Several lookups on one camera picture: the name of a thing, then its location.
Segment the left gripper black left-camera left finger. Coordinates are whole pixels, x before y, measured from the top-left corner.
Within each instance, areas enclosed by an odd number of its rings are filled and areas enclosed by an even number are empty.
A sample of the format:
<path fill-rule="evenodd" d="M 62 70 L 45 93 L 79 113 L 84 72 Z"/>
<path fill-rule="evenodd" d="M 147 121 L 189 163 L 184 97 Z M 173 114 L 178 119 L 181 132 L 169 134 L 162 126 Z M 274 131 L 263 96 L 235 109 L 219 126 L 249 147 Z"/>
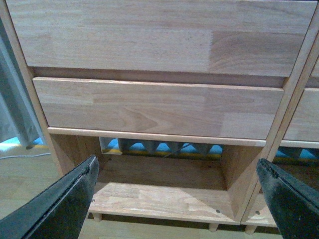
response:
<path fill-rule="evenodd" d="M 2 239 L 76 239 L 99 173 L 95 155 L 0 221 Z"/>

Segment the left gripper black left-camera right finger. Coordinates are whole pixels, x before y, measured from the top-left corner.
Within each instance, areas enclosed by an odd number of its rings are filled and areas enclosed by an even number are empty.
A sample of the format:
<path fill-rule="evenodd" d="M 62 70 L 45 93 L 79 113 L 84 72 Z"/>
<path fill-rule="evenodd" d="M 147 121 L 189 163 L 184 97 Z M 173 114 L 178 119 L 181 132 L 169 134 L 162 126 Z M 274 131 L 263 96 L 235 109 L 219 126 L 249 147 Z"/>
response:
<path fill-rule="evenodd" d="M 264 199 L 284 239 L 319 237 L 319 192 L 261 158 L 256 172 Z"/>

